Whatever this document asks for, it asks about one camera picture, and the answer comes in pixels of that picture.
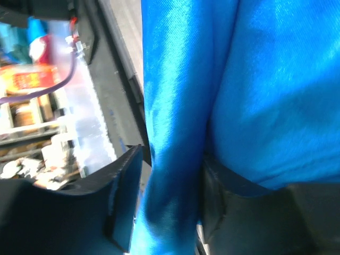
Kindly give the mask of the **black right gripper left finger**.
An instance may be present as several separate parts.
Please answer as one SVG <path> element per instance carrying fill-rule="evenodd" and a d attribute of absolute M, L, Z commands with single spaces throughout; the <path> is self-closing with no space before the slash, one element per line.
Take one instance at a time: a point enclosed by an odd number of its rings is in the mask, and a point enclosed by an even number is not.
<path fill-rule="evenodd" d="M 61 190 L 1 180 L 1 254 L 124 254 L 129 251 L 143 150 Z"/>

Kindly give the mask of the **blue satin napkin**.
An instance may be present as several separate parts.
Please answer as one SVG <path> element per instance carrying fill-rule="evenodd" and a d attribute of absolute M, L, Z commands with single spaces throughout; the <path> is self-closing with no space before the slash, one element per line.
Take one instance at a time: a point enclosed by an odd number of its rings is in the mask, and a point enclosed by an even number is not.
<path fill-rule="evenodd" d="M 269 190 L 339 183 L 339 1 L 142 1 L 152 172 L 131 254 L 193 254 L 204 154 Z"/>

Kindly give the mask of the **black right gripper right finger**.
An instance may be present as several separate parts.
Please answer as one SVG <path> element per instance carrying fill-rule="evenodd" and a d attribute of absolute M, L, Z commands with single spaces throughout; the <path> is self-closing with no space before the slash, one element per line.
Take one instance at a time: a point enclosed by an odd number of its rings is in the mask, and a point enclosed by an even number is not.
<path fill-rule="evenodd" d="M 201 222 L 211 254 L 339 254 L 339 184 L 272 191 L 214 158 L 202 164 Z"/>

